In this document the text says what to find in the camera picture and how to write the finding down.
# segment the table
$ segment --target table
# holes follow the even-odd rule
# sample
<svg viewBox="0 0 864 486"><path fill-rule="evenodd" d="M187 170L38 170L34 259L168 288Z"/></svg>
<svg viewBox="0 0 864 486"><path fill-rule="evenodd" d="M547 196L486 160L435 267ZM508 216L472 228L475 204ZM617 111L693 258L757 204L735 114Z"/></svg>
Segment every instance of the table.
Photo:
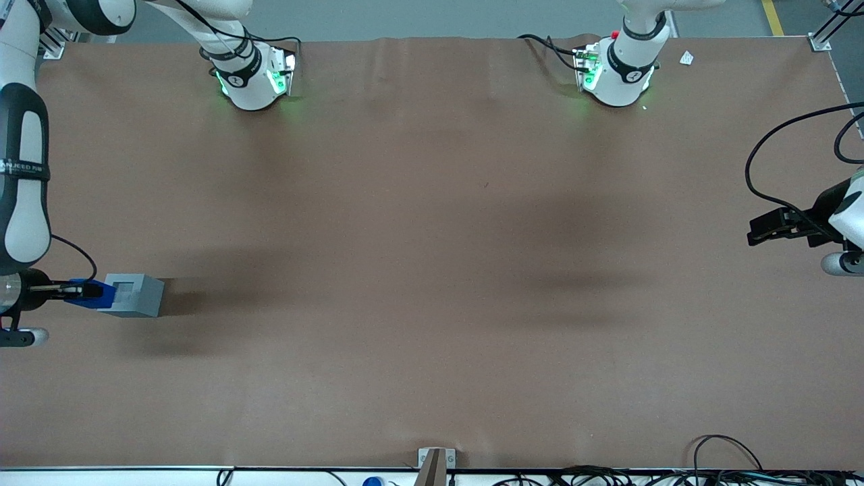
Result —
<svg viewBox="0 0 864 486"><path fill-rule="evenodd" d="M433 444L462 466L683 466L726 433L770 468L859 465L861 282L822 274L834 248L745 237L772 209L744 184L755 142L843 102L804 38L673 40L625 109L537 44L382 39L304 45L295 97L241 112L196 50L72 45L42 69L54 231L168 289L158 320L24 317L52 337L0 354L2 464L399 465ZM808 207L849 177L847 116L778 134L757 186ZM37 267L87 273L61 246Z"/></svg>

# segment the yellow floor line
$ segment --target yellow floor line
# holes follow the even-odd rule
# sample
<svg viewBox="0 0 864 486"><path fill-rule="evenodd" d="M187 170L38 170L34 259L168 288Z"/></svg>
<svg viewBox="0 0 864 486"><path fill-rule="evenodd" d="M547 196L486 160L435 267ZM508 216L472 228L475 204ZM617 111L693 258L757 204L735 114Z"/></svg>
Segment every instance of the yellow floor line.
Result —
<svg viewBox="0 0 864 486"><path fill-rule="evenodd" d="M765 9L765 16L768 17L771 34L785 35L783 33L783 26L780 25L780 19L777 17L777 9L774 8L774 2L772 0L762 0L762 8Z"/></svg>

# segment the gray floor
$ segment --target gray floor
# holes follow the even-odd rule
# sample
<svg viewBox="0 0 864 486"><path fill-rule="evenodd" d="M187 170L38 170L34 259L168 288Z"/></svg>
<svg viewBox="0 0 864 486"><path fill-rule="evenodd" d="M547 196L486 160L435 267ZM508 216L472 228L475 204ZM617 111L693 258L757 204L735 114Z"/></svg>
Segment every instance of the gray floor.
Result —
<svg viewBox="0 0 864 486"><path fill-rule="evenodd" d="M703 12L677 12L681 35L770 35L759 0L728 0ZM367 41L379 37L571 37L620 29L615 0L257 0L244 21L263 37L304 41ZM139 2L138 19L118 42L190 42L169 19Z"/></svg>

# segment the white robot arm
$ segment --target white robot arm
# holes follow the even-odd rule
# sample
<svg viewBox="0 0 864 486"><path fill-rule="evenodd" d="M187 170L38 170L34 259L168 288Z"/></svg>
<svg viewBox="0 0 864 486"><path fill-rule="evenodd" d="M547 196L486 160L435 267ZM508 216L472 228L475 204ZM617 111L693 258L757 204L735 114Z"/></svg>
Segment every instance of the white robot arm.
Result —
<svg viewBox="0 0 864 486"><path fill-rule="evenodd" d="M702 10L726 0L618 0L624 25L617 38L607 37L586 46L576 66L582 90L609 106L628 106L648 89L654 62L669 39L666 10Z"/></svg>
<svg viewBox="0 0 864 486"><path fill-rule="evenodd" d="M251 39L240 23L251 0L145 1L200 43L238 108L260 110L288 91L293 53ZM135 0L0 0L0 276L30 268L51 243L48 110L35 87L41 33L120 35L136 12Z"/></svg>

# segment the black cable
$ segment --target black cable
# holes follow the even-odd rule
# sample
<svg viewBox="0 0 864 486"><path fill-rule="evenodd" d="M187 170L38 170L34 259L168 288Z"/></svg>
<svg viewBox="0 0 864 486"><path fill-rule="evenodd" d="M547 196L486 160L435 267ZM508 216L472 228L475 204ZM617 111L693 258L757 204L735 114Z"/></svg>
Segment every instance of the black cable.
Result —
<svg viewBox="0 0 864 486"><path fill-rule="evenodd" d="M759 149L762 148L762 145L764 145L765 142L767 142L768 139L771 138L775 133L783 130L785 127L787 127L789 125L793 125L795 123L798 123L799 121L804 121L808 118L814 118L814 117L818 117L818 116L825 115L828 113L839 112L842 110L849 110L852 108L862 108L862 107L864 107L864 101L859 101L857 103L847 103L846 105L832 106L830 108L824 108L822 110L816 110L815 112L806 113L806 114L801 115L799 117L795 117L795 118L792 118L790 120L786 120L782 124L775 126L771 131L766 133L766 135L764 137L762 137L761 140L759 140L759 142L756 144L756 146L753 147L753 151L750 152L750 156L747 158L747 163L744 166L744 180L747 184L747 188L750 189L750 192L752 192L754 195L756 195L757 197L759 197L761 199L773 202L775 204L779 204L780 206L783 206L785 208L790 209L795 214L797 214L802 220L807 221L811 226L813 226L815 229L819 230L820 233L833 239L834 237L832 236L832 233L830 231L828 231L827 229L822 227L822 225L813 221L813 219L810 218L803 210L801 210L801 208L795 206L791 202L784 201L778 197L767 195L765 193L762 193L762 192L759 192L758 190L756 190L756 188L753 186L753 180L750 177L750 166L753 165L753 159L756 157L756 154L757 154L757 152L759 152Z"/></svg>
<svg viewBox="0 0 864 486"><path fill-rule="evenodd" d="M858 12L858 11L856 11L856 12L844 12L843 10L831 10L831 11L834 12L835 14L837 14L838 16L847 17L847 18L864 16L864 11L861 11L861 12Z"/></svg>
<svg viewBox="0 0 864 486"><path fill-rule="evenodd" d="M219 474L216 475L216 486L228 486L232 477L234 477L233 469L220 470Z"/></svg>
<svg viewBox="0 0 864 486"><path fill-rule="evenodd" d="M741 441L739 441L737 438L732 438L732 437L729 437L728 435L723 435L723 434L709 434L709 435L704 436L702 438L702 440L699 441L699 444L696 445L696 448L693 450L693 471L694 472L698 472L698 470L699 470L699 450L702 448L703 445L705 445L706 442L708 442L712 438L721 438L727 442L731 442L733 444L739 445L742 449L747 451L748 454L750 454L750 457L753 458L753 461L756 463L756 467L759 468L760 471L765 470L765 468L762 467L762 463L759 461L759 458L756 457L756 454L753 454L753 451L751 451L749 447L747 447L746 445L741 443Z"/></svg>
<svg viewBox="0 0 864 486"><path fill-rule="evenodd" d="M325 471L325 472L328 473L330 476L335 477L335 478L336 478L336 481L339 481L340 484L342 484L342 486L348 486L348 484L345 482L345 480L342 479L341 477L337 476L336 473L332 472L331 470L328 470L328 471Z"/></svg>
<svg viewBox="0 0 864 486"><path fill-rule="evenodd" d="M81 256L83 256L84 258L87 259L88 262L90 262L90 267L92 268L92 272L90 273L90 277L87 277L87 280L85 280L84 282L75 282L73 284L66 284L66 285L61 286L57 290L77 287L79 285L86 284L88 282L92 282L96 278L96 275L99 273L99 268L96 266L96 262L93 260L93 258L89 254L87 254L87 252L85 252L83 248L81 248L78 245L75 245L74 243L72 243L72 241L69 241L66 238L62 238L60 236L57 236L56 234L52 234L51 238L59 241L60 243L66 244L66 245L70 246L73 250L75 250L76 252L81 253Z"/></svg>
<svg viewBox="0 0 864 486"><path fill-rule="evenodd" d="M504 481L498 481L497 483L493 484L492 486L509 486L509 483L511 483L513 481L526 482L528 484L533 484L534 486L546 486L545 484L540 483L537 480L531 479L530 477L521 477L521 476L516 476L516 477L513 477L512 479L505 479Z"/></svg>
<svg viewBox="0 0 864 486"><path fill-rule="evenodd" d="M540 42L541 44L543 44L544 47L546 47L547 49L550 49L552 52L554 52L555 55L558 56L558 60L561 61L561 62L564 64L564 66L567 66L567 67L569 67L570 69L573 69L574 71L577 71L577 72L579 72L579 73L587 73L587 72L589 72L589 70L588 70L587 68L585 68L585 67L578 67L578 66L575 66L575 65L570 64L569 62L567 62L567 60L564 59L564 56L562 56L561 54L569 54L569 55L573 55L573 51L572 51L572 50L567 50L567 49L565 49L565 48L559 48L559 47L558 47L557 45L555 45L555 43L552 41L552 36L551 36L551 35L550 35L550 36L547 36L545 41L544 41L543 39L541 39L540 37L538 37L538 36L536 36L536 35L533 35L533 34L523 34L523 35L520 35L520 36L518 37L518 39L525 39L525 40L532 40L532 41Z"/></svg>
<svg viewBox="0 0 864 486"><path fill-rule="evenodd" d="M183 2L182 0L174 0L174 1L177 2L177 4L180 5L186 12L188 12L190 16L195 17L195 20L203 23L204 25L206 25L206 27L208 29L212 30L216 34L222 34L222 35L231 37L233 39L239 39L241 41L260 41L260 42L294 41L297 43L298 46L302 43L302 41L299 38L294 37L293 35L288 35L285 37L279 37L277 39L264 39L263 37L259 37L257 35L253 35L253 34L249 34L249 35L229 34L228 32L224 32L222 30L216 29L213 25L210 24L210 22L207 21L206 18L204 18L204 16L202 14L198 13L197 10L190 7L188 4L186 4L186 2Z"/></svg>
<svg viewBox="0 0 864 486"><path fill-rule="evenodd" d="M572 51L572 50L567 50L567 49L565 49L565 48L559 48L559 47L556 46L554 43L548 41L549 37L547 37L546 39L543 39L543 38L540 37L539 35L533 35L533 34L522 34L522 35L520 35L519 37L517 37L517 39L531 39L532 41L540 42L541 44L543 44L544 46L546 46L546 48L554 49L554 50L560 52L561 54L570 54L570 55L573 54L573 51Z"/></svg>
<svg viewBox="0 0 864 486"><path fill-rule="evenodd" d="M840 149L840 142L842 142L843 137L846 136L846 132L849 131L849 129L852 128L856 123L858 123L858 120L862 118L864 118L864 112L858 113L857 115L852 117L852 119L843 126L842 130L840 130L840 133L837 134L837 138L834 139L834 155L836 155L837 158L839 158L845 163L854 163L858 165L864 163L864 159L849 158L844 156L842 150Z"/></svg>

